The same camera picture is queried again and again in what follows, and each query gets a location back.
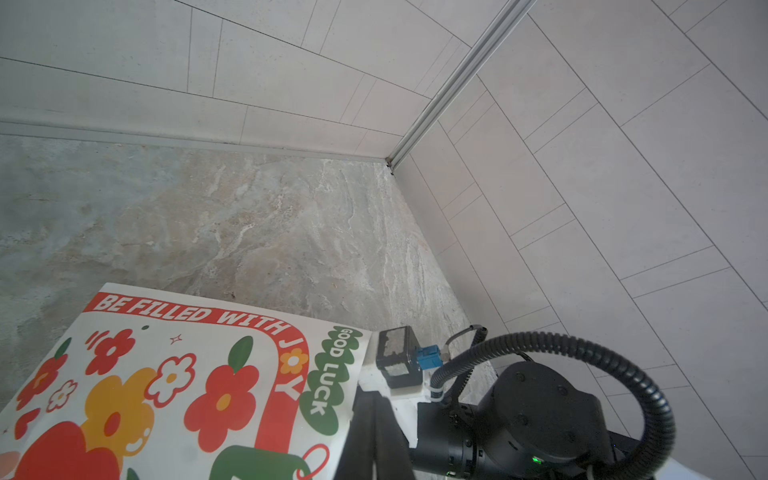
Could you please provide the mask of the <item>white floral paper bag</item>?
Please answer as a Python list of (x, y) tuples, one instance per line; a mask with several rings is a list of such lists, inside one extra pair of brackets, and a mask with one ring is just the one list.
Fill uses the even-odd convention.
[(330, 479), (369, 331), (119, 284), (1, 413), (5, 479)]

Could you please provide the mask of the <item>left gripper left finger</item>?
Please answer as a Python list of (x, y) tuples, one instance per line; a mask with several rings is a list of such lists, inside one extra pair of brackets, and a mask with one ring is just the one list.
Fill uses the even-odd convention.
[(342, 450), (335, 480), (372, 480), (375, 460), (377, 392), (357, 389), (353, 417)]

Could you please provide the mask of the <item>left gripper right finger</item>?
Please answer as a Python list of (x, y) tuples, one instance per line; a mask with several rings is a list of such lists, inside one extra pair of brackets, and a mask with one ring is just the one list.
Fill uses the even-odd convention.
[(374, 393), (374, 463), (379, 480), (415, 480), (408, 442), (402, 433), (391, 402)]

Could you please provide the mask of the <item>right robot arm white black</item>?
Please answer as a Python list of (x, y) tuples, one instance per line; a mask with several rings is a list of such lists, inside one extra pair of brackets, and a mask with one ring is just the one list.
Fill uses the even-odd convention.
[[(543, 353), (591, 365), (639, 405), (639, 439), (612, 432), (600, 401), (554, 369)], [(699, 479), (671, 454), (668, 399), (640, 367), (573, 336), (517, 332), (474, 344), (431, 376), (417, 407), (412, 467), (452, 479)]]

